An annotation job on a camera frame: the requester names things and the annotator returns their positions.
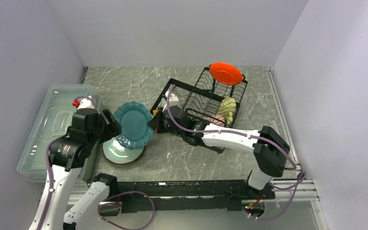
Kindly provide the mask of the pale yellow mug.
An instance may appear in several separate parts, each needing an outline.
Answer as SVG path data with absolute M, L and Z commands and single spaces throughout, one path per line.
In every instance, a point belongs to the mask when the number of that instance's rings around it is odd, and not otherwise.
M 235 99 L 232 97 L 226 97 L 221 101 L 217 114 L 222 116 L 225 119 L 226 124 L 229 126 L 233 123 L 236 109 L 237 104 Z

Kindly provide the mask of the pink mug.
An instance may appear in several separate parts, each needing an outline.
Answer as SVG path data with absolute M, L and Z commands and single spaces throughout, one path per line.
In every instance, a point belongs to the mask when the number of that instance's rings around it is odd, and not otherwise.
M 210 123 L 213 123 L 213 124 L 215 124 L 217 126 L 220 126 L 220 127 L 221 126 L 222 127 L 225 126 L 225 119 L 221 115 L 214 115 L 212 117 L 210 117 L 210 116 L 204 116 L 203 119 L 206 120 L 206 121 L 208 121 L 208 122 L 210 122 Z

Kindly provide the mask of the black wire dish rack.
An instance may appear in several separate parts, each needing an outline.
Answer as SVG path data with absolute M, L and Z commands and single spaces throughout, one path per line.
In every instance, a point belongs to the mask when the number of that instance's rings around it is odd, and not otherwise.
M 166 93 L 170 95 L 174 93 L 179 99 L 179 104 L 171 106 L 171 108 L 181 108 L 187 112 L 191 118 L 190 129 L 199 130 L 200 128 L 204 128 L 207 123 L 210 123 L 204 120 L 203 117 L 212 117 L 217 115 L 221 101 L 226 97 L 232 97 L 235 99 L 237 104 L 234 120 L 229 126 L 225 122 L 224 126 L 225 128 L 232 128 L 247 84 L 248 82 L 245 79 L 243 79 L 241 83 L 233 86 L 222 84 L 215 80 L 212 77 L 209 68 L 205 67 L 194 85 L 187 84 L 177 79 L 168 80 L 156 102 L 150 109 L 150 112 L 152 114 L 153 110 L 157 110 L 157 115 L 162 116 L 164 112 L 161 107 L 162 97 Z M 206 147 L 206 144 L 204 144 L 200 139 L 201 134 L 188 133 L 184 131 L 182 135 L 176 136 L 183 138 L 185 142 L 192 146 Z

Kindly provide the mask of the orange plate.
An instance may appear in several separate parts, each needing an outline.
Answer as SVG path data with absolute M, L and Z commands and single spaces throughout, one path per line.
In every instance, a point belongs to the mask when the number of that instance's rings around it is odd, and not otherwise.
M 223 62 L 216 62 L 209 66 L 212 77 L 225 85 L 237 85 L 243 81 L 243 75 L 233 65 Z

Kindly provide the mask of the light green flower plate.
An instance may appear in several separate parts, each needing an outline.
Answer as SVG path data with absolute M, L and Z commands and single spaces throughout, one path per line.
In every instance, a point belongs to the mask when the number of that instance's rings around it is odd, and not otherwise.
M 143 155 L 146 147 L 139 149 L 127 149 L 119 142 L 112 139 L 102 144 L 102 152 L 109 162 L 119 166 L 133 164 Z

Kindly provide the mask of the teal scalloped plate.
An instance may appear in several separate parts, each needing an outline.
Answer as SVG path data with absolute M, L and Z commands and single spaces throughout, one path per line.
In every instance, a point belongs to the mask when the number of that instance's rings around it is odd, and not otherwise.
M 153 130 L 148 126 L 148 122 L 153 116 L 143 104 L 124 103 L 114 112 L 114 117 L 122 130 L 115 139 L 122 147 L 140 149 L 152 139 Z

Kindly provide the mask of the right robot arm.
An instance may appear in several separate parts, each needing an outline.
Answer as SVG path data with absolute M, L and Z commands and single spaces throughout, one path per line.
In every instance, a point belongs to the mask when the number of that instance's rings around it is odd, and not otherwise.
M 290 160 L 290 146 L 269 126 L 261 130 L 221 127 L 206 120 L 193 120 L 177 106 L 158 107 L 151 114 L 153 118 L 148 126 L 156 133 L 171 133 L 191 146 L 217 153 L 222 153 L 224 148 L 252 153 L 258 166 L 251 171 L 245 185 L 245 193 L 251 199 L 258 198 L 274 177 L 281 177 Z

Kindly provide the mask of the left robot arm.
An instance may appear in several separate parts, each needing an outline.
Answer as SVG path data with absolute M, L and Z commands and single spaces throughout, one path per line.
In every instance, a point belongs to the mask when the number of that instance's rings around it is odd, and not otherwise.
M 65 135 L 46 148 L 47 179 L 31 230 L 81 230 L 87 226 L 90 212 L 103 201 L 117 198 L 117 178 L 100 173 L 88 191 L 67 209 L 72 189 L 82 167 L 98 144 L 121 134 L 109 109 L 80 108 L 72 117 Z

